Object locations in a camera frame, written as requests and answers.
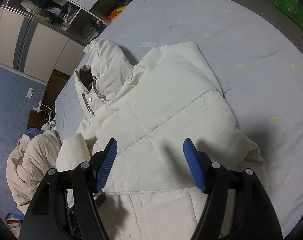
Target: floor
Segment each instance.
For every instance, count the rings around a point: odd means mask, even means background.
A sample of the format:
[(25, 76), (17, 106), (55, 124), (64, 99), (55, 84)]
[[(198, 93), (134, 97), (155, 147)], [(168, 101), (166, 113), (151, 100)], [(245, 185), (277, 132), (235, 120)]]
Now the floor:
[(303, 30), (275, 7), (274, 0), (232, 0), (257, 13), (281, 31), (303, 54)]

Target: green fabric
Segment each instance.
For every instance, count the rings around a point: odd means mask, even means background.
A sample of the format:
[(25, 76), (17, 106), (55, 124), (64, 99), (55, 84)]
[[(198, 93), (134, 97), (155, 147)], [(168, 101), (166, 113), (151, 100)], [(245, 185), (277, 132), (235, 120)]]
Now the green fabric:
[(303, 29), (303, 8), (298, 0), (275, 0), (276, 8)]

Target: ribbed rubber pad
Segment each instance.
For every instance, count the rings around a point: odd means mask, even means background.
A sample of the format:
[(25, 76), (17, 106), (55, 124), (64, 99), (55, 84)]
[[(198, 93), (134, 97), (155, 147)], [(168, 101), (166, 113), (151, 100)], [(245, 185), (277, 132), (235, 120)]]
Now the ribbed rubber pad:
[(206, 189), (205, 174), (188, 140), (184, 141), (183, 151), (195, 184), (204, 193)]
[(116, 140), (114, 140), (97, 171), (97, 177), (96, 177), (97, 178), (97, 183), (96, 183), (97, 192), (99, 192), (103, 187), (105, 187), (109, 173), (114, 164), (116, 155), (117, 155), (117, 142), (116, 142)]

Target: bed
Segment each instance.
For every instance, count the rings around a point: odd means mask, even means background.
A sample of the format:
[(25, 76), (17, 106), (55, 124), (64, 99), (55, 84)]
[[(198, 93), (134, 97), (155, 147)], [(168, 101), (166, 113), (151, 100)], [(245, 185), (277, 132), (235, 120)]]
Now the bed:
[[(194, 41), (238, 128), (260, 147), (283, 236), (303, 216), (303, 55), (266, 20), (230, 0), (134, 0), (100, 35), (132, 64), (151, 49)], [(86, 63), (85, 56), (79, 66)], [(68, 81), (55, 104), (61, 140), (84, 112)]]

